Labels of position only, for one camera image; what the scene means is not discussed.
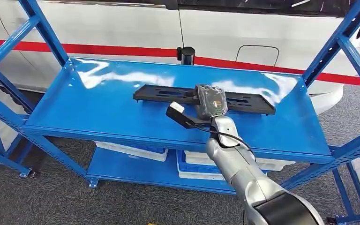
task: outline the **car body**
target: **car body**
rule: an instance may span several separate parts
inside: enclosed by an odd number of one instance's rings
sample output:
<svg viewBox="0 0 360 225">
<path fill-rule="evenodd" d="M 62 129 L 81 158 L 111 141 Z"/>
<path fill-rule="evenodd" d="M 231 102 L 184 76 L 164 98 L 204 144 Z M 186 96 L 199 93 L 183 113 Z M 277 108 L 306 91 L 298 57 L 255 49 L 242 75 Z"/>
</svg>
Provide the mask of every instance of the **car body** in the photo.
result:
<svg viewBox="0 0 360 225">
<path fill-rule="evenodd" d="M 179 63 L 171 57 L 90 54 L 85 45 L 191 46 L 200 57 L 295 69 L 308 67 L 342 21 L 348 2 L 306 1 L 294 7 L 294 2 L 275 0 L 38 1 L 61 43 L 83 45 L 70 56 Z M 0 40 L 26 19 L 16 0 L 0 0 Z M 50 52 L 32 47 L 44 41 L 37 30 L 24 41 L 27 51 L 12 51 L 0 70 L 19 88 L 43 92 L 60 66 Z M 360 28 L 351 42 L 360 52 Z M 342 52 L 324 72 L 356 75 Z M 319 114 L 340 101 L 343 84 L 315 81 L 308 92 Z"/>
</svg>

